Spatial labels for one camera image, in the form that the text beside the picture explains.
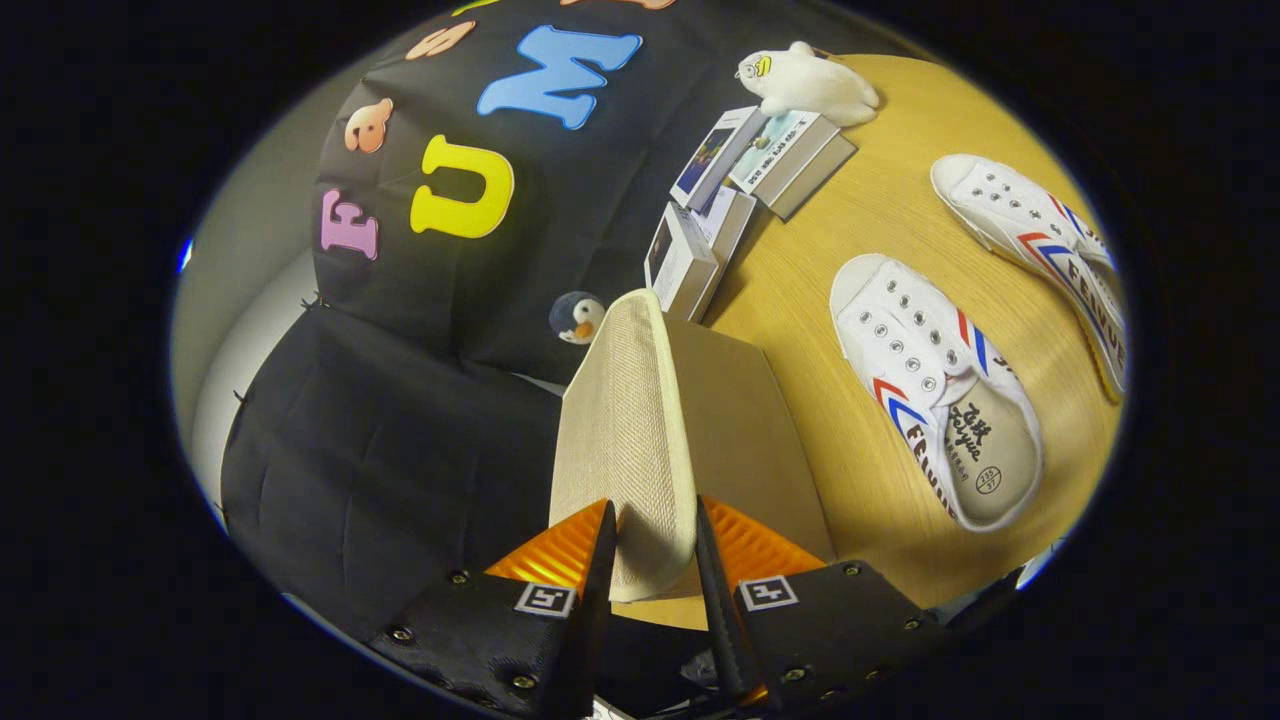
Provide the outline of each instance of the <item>shoe insole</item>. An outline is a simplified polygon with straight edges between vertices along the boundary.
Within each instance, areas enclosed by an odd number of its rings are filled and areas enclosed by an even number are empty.
[[[995,523],[1036,478],[1036,445],[1021,410],[984,382],[951,405],[943,448],[956,503],[974,523]]]

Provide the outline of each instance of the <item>white plush toy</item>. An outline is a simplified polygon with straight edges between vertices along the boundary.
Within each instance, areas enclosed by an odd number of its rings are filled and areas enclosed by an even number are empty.
[[[840,63],[818,58],[808,42],[751,53],[733,77],[763,99],[760,111],[771,118],[809,110],[847,127],[876,118],[879,106],[870,83]]]

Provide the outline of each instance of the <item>stuffed animal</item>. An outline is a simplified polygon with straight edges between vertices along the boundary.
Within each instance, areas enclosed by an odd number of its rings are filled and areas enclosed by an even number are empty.
[[[604,320],[604,304],[590,292],[566,292],[556,299],[549,319],[564,342],[590,345]]]
[[[791,110],[820,113],[840,127],[876,117],[879,96],[854,70],[818,58],[808,42],[787,50],[760,50],[739,63],[733,77],[759,95],[760,111],[771,118]]]

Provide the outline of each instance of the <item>white wall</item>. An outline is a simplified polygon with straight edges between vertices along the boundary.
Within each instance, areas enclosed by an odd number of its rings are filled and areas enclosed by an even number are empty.
[[[239,409],[232,391],[244,395],[259,368],[305,310],[302,300],[315,300],[316,274],[311,250],[298,255],[250,304],[227,333],[209,364],[192,418],[187,457],[205,498],[221,514],[221,468],[227,433]]]
[[[230,170],[195,232],[174,299],[170,373],[182,445],[205,374],[244,309],[310,247],[311,188],[338,110],[376,55],[308,92]],[[187,238],[172,238],[175,245]]]

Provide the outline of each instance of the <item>box photo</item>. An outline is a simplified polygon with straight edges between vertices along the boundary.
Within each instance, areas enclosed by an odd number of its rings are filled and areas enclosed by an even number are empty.
[[[739,108],[721,115],[671,186],[676,202],[687,210],[704,210],[746,141],[767,119],[759,108]]]

